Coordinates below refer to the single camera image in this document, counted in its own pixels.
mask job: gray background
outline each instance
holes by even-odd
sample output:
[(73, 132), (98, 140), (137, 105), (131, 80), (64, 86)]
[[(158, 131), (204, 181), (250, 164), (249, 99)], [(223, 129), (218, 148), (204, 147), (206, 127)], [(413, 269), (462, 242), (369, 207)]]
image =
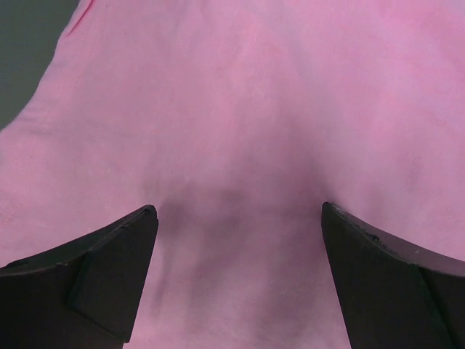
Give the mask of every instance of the gray background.
[(77, 0), (0, 0), (0, 129), (28, 103)]

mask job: dark gray surface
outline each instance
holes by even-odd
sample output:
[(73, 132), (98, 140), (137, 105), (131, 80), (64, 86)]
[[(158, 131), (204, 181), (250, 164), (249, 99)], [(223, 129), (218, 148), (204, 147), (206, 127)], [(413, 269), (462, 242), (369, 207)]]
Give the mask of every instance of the dark gray surface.
[(0, 0), (0, 129), (28, 103), (76, 0)]

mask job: pink blanket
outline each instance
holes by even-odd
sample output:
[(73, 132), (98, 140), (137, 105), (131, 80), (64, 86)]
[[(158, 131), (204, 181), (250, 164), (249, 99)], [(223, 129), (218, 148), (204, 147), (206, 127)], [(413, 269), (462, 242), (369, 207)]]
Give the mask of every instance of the pink blanket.
[(0, 134), (0, 263), (143, 204), (128, 349), (347, 349), (332, 201), (465, 260), (461, 0), (81, 0)]

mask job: black plastic part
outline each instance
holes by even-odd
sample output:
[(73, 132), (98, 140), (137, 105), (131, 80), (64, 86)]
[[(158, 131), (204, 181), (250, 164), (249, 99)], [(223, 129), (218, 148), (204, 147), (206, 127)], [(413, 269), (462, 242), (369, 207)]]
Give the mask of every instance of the black plastic part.
[(0, 348), (121, 349), (152, 257), (153, 206), (0, 268)]
[(322, 229), (352, 349), (465, 348), (465, 262), (329, 203)]

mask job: pink fabric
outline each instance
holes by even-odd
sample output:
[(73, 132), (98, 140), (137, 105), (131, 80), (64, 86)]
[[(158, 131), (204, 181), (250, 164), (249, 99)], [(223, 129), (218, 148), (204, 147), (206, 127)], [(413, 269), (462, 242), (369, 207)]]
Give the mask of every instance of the pink fabric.
[(128, 349), (347, 349), (332, 201), (465, 259), (460, 0), (81, 0), (0, 134), (0, 262), (143, 204)]

